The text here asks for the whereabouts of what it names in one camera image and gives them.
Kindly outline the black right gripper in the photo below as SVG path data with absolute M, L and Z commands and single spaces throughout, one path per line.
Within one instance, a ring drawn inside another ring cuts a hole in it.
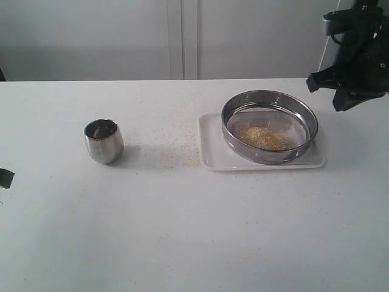
M 335 89 L 337 112 L 383 97 L 388 92 L 388 18 L 347 23 L 357 35 L 351 54 L 338 65 L 314 72 L 306 80 L 309 92 Z

